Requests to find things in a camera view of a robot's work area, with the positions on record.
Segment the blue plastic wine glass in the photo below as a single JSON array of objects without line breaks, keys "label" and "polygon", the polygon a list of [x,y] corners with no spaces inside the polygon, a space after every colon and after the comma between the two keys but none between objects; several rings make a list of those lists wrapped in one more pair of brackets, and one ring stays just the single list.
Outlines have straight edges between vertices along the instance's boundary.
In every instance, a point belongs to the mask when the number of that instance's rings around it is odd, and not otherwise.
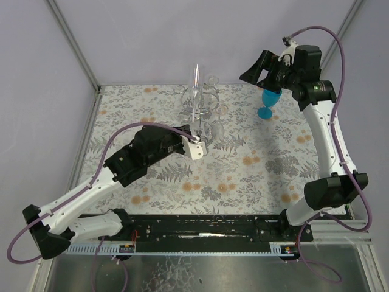
[{"label": "blue plastic wine glass", "polygon": [[257,114],[261,119],[270,119],[273,115],[272,107],[278,103],[281,97],[282,91],[279,93],[274,93],[272,91],[268,91],[266,89],[263,90],[261,98],[263,106],[258,109]]}]

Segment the clear wine glass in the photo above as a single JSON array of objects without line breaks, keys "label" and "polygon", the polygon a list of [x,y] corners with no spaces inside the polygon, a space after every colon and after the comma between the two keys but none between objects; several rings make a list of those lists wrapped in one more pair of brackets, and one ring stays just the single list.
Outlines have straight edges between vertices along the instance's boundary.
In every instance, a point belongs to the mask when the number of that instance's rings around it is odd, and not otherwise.
[{"label": "clear wine glass", "polygon": [[216,86],[219,84],[219,78],[215,74],[209,74],[206,79],[206,84],[210,86]]},{"label": "clear wine glass", "polygon": [[214,115],[216,116],[216,121],[213,124],[213,130],[215,132],[215,138],[223,141],[225,138],[225,128],[222,121],[222,116],[225,116],[228,113],[228,106],[224,102],[218,102],[216,108],[214,109]]}]

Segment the clear champagne flute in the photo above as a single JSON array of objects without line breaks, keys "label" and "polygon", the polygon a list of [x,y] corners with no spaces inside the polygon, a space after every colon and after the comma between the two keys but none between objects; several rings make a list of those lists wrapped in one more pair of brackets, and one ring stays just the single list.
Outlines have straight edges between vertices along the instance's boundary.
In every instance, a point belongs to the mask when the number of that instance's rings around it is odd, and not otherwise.
[{"label": "clear champagne flute", "polygon": [[201,95],[201,65],[199,63],[193,64],[190,69],[190,95],[192,103],[191,123],[193,126],[193,134],[200,137],[201,135],[201,122],[196,123],[196,110],[198,105],[198,97]]}]

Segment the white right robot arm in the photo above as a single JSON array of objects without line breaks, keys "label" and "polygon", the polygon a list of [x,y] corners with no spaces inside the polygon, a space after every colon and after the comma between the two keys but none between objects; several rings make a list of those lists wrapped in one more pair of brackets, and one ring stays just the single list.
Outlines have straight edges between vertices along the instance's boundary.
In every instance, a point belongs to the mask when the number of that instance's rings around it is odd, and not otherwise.
[{"label": "white right robot arm", "polygon": [[297,46],[283,56],[262,51],[259,59],[240,80],[272,94],[292,92],[307,120],[318,154],[319,178],[304,186],[304,197],[281,214],[290,226],[301,226],[314,215],[351,203],[368,184],[348,154],[339,127],[334,87],[320,77],[321,50]]}]

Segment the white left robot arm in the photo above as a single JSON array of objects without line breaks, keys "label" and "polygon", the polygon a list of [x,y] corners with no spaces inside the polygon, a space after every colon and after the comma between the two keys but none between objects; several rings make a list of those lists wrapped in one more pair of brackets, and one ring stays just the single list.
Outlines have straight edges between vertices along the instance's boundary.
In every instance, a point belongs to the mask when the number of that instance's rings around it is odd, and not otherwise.
[{"label": "white left robot arm", "polygon": [[27,206],[22,214],[28,230],[44,260],[62,254],[79,241],[115,236],[131,221],[123,210],[82,217],[83,212],[107,194],[124,189],[144,177],[153,164],[173,153],[192,160],[206,153],[204,141],[189,125],[171,127],[139,122],[141,129],[130,143],[111,156],[105,147],[95,173],[59,199],[38,207]]}]

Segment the chrome wine glass rack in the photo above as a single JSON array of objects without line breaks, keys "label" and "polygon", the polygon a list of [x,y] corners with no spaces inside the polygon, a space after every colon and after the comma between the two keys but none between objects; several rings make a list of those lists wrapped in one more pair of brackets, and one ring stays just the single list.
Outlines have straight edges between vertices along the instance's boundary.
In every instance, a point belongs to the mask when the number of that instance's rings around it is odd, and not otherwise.
[{"label": "chrome wine glass rack", "polygon": [[184,117],[183,123],[189,124],[192,135],[200,137],[208,147],[214,140],[215,131],[211,126],[211,118],[220,104],[219,94],[216,87],[207,83],[203,84],[200,97],[196,97],[195,110],[193,111],[193,100],[190,90],[185,88],[180,96],[183,110],[180,115]]}]

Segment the floral tablecloth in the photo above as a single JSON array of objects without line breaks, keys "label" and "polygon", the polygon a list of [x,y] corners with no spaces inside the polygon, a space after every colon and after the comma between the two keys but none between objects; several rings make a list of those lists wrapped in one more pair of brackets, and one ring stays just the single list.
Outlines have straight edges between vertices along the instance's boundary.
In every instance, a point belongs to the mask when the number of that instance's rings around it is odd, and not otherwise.
[{"label": "floral tablecloth", "polygon": [[[178,126],[182,85],[108,86],[83,164],[81,179],[95,173],[109,137],[134,122]],[[222,116],[223,141],[214,137],[198,161],[172,155],[143,178],[109,193],[90,207],[92,214],[123,208],[131,214],[279,214],[303,198],[316,180],[319,163],[308,123],[285,92],[269,120],[260,119],[260,90],[252,85],[220,85],[229,110]]]}]

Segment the aluminium frame post right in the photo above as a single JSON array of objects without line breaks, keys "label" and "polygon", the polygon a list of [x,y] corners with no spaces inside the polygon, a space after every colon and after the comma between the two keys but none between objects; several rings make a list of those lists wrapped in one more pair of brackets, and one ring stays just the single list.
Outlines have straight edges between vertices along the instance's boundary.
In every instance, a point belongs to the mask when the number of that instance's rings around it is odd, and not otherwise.
[{"label": "aluminium frame post right", "polygon": [[[346,16],[344,17],[341,25],[339,26],[337,30],[337,36],[339,40],[342,40],[343,37],[346,35],[348,29],[353,24],[353,22],[356,20],[358,14],[363,9],[364,5],[366,3],[366,0],[354,0],[351,7],[349,8]],[[325,55],[323,57],[321,66],[322,70],[325,71],[328,65],[330,64],[335,52],[337,50],[337,43],[335,40],[331,41],[331,44],[328,48],[328,50],[325,52]]]}]

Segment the aluminium frame post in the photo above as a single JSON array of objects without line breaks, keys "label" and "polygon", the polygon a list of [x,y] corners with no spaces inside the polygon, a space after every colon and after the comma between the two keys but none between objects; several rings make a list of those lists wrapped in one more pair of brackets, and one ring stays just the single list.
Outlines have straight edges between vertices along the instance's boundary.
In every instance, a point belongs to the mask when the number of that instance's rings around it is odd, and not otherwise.
[{"label": "aluminium frame post", "polygon": [[76,38],[74,37],[74,34],[72,33],[71,28],[69,27],[57,1],[45,0],[44,3],[45,5],[47,5],[47,8],[50,10],[54,20],[56,21],[61,33],[66,39],[66,42],[68,43],[75,59],[77,60],[81,70],[85,74],[88,82],[90,83],[94,91],[99,92],[101,89],[101,85],[98,82],[95,74],[93,73],[87,59],[82,53],[81,48],[79,47],[79,44]]},{"label": "aluminium frame post", "polygon": [[[348,29],[353,24],[353,22],[356,20],[358,14],[363,9],[364,5],[366,3],[366,0],[354,0],[351,7],[349,8],[346,16],[344,17],[341,25],[339,26],[337,30],[337,36],[339,40],[342,40],[343,37],[346,35]],[[335,52],[337,50],[337,43],[335,40],[331,41],[331,44],[328,48],[328,50],[325,52],[325,55],[323,57],[321,66],[322,70],[325,71],[328,65],[330,64]]]}]

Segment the aluminium frame post left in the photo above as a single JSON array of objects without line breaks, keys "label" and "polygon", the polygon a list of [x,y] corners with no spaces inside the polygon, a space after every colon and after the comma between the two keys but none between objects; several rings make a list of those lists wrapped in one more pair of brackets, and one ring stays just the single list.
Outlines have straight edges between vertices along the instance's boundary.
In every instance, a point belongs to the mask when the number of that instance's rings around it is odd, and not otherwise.
[{"label": "aluminium frame post left", "polygon": [[75,59],[77,60],[81,70],[85,74],[88,82],[90,83],[94,91],[99,92],[101,89],[101,85],[98,82],[95,74],[93,73],[87,59],[82,53],[81,48],[79,47],[79,44],[76,38],[74,37],[74,34],[72,33],[71,28],[69,27],[57,1],[45,0],[44,3],[45,5],[47,5],[47,8],[50,10],[54,20],[56,21],[61,33],[66,39],[66,42],[68,43]]}]

